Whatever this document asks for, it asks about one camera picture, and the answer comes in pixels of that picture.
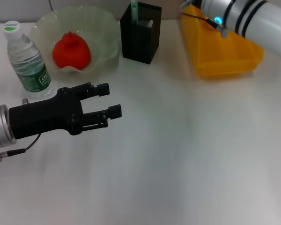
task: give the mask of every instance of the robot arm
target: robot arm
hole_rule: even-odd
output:
[[[187,0],[205,16],[281,57],[281,8],[266,0]]]
[[[121,105],[106,110],[83,113],[80,101],[94,96],[109,95],[107,83],[94,87],[86,83],[73,88],[61,88],[51,99],[24,104],[8,110],[0,105],[0,148],[16,143],[16,139],[41,134],[55,129],[67,130],[71,135],[83,131],[106,128],[108,119],[122,116]],[[2,158],[24,153],[19,149],[0,153]]]

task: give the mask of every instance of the black pen holder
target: black pen holder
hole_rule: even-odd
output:
[[[159,46],[161,7],[138,3],[138,24],[132,22],[129,5],[121,23],[123,57],[150,64]],[[147,27],[150,20],[153,25]]]

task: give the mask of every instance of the yellow tray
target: yellow tray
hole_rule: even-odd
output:
[[[185,13],[203,16],[189,6]],[[255,43],[230,31],[227,38],[206,22],[182,15],[183,36],[197,75],[203,79],[226,79],[254,70],[264,51]]]

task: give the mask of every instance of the plastic bottle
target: plastic bottle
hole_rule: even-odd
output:
[[[20,23],[9,21],[3,26],[7,54],[15,73],[32,98],[52,93],[53,84],[36,45],[24,34]]]

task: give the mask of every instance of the table surface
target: table surface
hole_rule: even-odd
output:
[[[25,94],[1,26],[0,105],[10,108]],[[281,225],[280,59],[266,52],[242,79],[201,81],[169,20],[151,65],[120,53],[95,74],[52,74],[55,93],[109,83],[83,109],[121,104],[123,117],[78,136],[42,134],[0,163],[0,225]]]

